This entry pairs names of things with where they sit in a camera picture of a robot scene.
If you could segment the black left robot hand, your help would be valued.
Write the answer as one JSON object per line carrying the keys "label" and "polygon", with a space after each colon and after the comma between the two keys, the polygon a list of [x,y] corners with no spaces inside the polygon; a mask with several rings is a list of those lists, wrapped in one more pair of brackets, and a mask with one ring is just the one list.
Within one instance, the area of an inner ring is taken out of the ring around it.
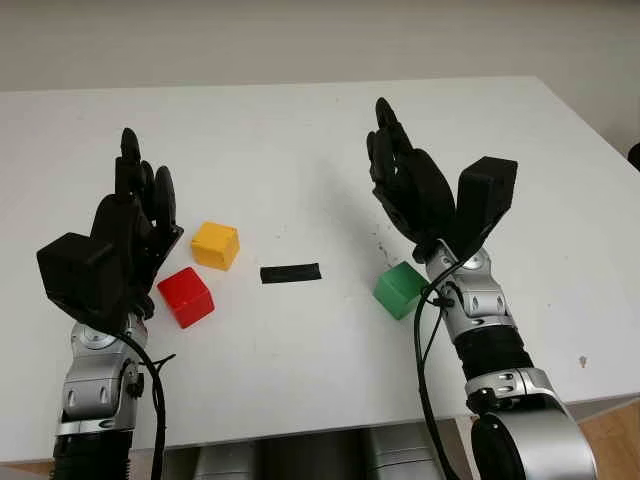
{"label": "black left robot hand", "polygon": [[184,233],[176,223],[176,199],[168,167],[141,158],[135,132],[123,129],[115,159],[115,192],[99,204],[90,236],[111,243],[121,260],[128,310],[154,313],[149,293],[158,271]]}

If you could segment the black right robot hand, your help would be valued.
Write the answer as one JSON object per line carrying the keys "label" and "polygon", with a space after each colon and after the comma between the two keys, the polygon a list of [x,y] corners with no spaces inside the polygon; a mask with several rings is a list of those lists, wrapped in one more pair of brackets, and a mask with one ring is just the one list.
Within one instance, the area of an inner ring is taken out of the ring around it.
{"label": "black right robot hand", "polygon": [[415,244],[424,264],[455,214],[450,186],[424,150],[412,146],[388,101],[376,101],[378,129],[366,138],[373,194],[396,229]]}

